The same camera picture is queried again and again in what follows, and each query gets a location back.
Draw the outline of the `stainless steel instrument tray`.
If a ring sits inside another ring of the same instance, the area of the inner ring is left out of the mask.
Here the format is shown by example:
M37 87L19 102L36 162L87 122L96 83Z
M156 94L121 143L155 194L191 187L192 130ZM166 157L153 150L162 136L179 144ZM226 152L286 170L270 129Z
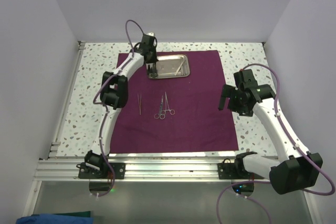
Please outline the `stainless steel instrument tray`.
M188 77L191 73L188 57L186 54L157 56L157 59L158 61L155 64L158 77L152 80L184 78ZM175 76L174 74L183 60L184 64L182 65L177 76Z

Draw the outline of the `steel forceps with ring handles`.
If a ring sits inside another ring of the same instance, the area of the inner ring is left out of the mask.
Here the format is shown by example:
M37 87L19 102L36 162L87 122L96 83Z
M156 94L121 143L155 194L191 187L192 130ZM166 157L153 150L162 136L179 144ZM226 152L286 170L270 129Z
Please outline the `steel forceps with ring handles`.
M164 114L167 114L167 113L169 113L170 115L174 115L175 114L175 110L170 108L168 97L167 97L167 93L165 92L165 109L164 109Z

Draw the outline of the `steel tweezers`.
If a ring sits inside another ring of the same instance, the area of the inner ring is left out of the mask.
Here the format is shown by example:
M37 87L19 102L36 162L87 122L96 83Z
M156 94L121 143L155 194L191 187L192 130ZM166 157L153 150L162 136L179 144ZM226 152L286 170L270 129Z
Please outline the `steel tweezers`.
M138 93L137 97L138 97L139 115L141 115L142 114L142 94Z

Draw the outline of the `purple surgical cloth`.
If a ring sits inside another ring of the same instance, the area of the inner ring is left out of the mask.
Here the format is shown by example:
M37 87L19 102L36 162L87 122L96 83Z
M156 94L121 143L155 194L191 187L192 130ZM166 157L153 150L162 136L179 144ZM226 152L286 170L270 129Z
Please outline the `purple surgical cloth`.
M187 54L188 77L151 80L140 68L129 80L129 98L116 121L110 151L124 153L217 152L238 150L233 115L219 110L225 76L219 53ZM165 92L174 115L156 120ZM137 94L142 94L139 115Z

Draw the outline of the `steel scissors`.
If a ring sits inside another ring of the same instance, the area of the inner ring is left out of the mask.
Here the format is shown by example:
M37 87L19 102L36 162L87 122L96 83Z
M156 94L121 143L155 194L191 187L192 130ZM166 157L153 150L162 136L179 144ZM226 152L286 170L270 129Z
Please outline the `steel scissors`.
M163 96L161 97L161 102L160 102L160 107L159 107L159 112L157 114L154 115L154 118L156 120L160 119L160 120L163 120L165 119L165 114L163 112L163 101L164 101L164 98Z

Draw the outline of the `steel clamp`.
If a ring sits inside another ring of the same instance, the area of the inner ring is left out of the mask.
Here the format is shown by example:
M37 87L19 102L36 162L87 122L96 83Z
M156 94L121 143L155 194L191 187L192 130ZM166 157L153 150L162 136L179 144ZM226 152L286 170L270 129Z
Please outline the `steel clamp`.
M158 72L155 63L147 64L147 75L150 79L156 79L158 77Z

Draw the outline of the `steel instrument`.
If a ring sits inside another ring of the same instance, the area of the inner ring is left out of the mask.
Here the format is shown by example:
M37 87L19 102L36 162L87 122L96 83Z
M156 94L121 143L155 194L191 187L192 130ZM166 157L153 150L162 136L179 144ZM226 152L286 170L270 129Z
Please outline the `steel instrument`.
M177 70L176 70L176 72L175 72L175 76L177 76L177 74L179 73L179 71L180 71L180 69L181 69L181 67L182 67L182 65L184 64L184 60L180 63L180 65L178 66L178 68L177 68Z

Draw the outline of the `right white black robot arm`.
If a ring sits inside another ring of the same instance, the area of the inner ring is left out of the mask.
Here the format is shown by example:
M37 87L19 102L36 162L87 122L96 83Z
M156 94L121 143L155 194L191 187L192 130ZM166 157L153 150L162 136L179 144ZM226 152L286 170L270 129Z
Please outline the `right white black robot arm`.
M267 159L250 151L236 155L233 163L223 162L220 168L234 172L238 178L256 174L271 182L280 195L315 185L318 168L323 164L318 153L311 153L299 140L288 121L275 110L276 94L268 84L259 85L252 70L234 73L235 85L223 85L219 110L225 106L240 116L256 116L263 124L277 153Z

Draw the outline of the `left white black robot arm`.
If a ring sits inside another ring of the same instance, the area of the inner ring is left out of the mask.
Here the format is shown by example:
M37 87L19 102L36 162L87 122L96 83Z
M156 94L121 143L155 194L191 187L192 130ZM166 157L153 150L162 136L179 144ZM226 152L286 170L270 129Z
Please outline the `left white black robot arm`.
M90 167L97 178L106 177L111 168L107 155L117 118L128 101L128 82L143 65L156 65L157 43L154 33L143 34L141 41L131 48L127 58L113 72L105 72L102 76L101 88L94 96L93 103L103 106L103 116L92 148L85 156L85 165Z

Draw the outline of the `green cloth piece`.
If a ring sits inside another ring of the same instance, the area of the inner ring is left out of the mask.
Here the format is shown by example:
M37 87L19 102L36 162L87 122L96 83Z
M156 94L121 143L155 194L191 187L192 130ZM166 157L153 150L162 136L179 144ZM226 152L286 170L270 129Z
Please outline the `green cloth piece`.
M67 212L67 213L59 213L57 215L90 218L91 211Z

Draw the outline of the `blue cloth bundle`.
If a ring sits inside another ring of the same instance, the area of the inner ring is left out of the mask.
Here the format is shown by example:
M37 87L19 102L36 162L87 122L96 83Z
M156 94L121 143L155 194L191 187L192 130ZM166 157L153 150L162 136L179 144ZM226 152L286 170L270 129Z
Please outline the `blue cloth bundle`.
M41 214L28 217L21 217L16 220L18 224L93 224L93 218L90 217L76 217L76 216L62 216Z

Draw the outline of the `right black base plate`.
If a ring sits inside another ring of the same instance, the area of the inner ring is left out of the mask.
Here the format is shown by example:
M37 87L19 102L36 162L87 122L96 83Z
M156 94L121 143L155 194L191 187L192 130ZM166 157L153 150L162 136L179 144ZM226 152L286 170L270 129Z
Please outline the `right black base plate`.
M239 179L235 164L229 158L217 164L217 173L220 180Z

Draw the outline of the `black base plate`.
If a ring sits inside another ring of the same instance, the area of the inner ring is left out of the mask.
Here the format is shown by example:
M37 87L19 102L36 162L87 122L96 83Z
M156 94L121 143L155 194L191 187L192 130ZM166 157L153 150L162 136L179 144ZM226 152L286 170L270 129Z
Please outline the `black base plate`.
M235 164L229 158L217 164L217 173L220 180L239 179Z
M84 162L77 164L76 167L79 169L78 178L79 179L124 179L125 176L125 163L110 163L113 168L115 175L111 169L103 164L103 170L92 168L87 166Z

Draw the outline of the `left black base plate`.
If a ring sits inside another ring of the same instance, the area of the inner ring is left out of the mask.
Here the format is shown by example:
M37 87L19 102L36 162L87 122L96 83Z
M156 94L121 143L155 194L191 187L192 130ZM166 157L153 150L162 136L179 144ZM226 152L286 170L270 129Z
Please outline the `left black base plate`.
M87 166L84 162L77 164L76 167L79 169L78 178L79 179L124 179L125 176L125 163L110 163L113 168L115 175L111 169L103 164L103 170L92 168Z

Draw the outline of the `aluminium front rail frame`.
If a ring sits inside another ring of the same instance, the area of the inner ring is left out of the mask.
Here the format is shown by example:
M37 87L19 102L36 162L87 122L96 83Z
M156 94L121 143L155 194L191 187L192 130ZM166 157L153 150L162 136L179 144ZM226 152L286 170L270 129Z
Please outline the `aluminium front rail frame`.
M201 157L122 157L114 156L112 163L125 163L124 179L122 182L239 182L245 180L256 183L262 178L258 175L240 176L239 179L220 180L217 164L229 156L201 156ZM33 184L23 215L33 214L42 182L90 182L108 185L108 179L79 179L80 159L48 159L40 160L33 176Z

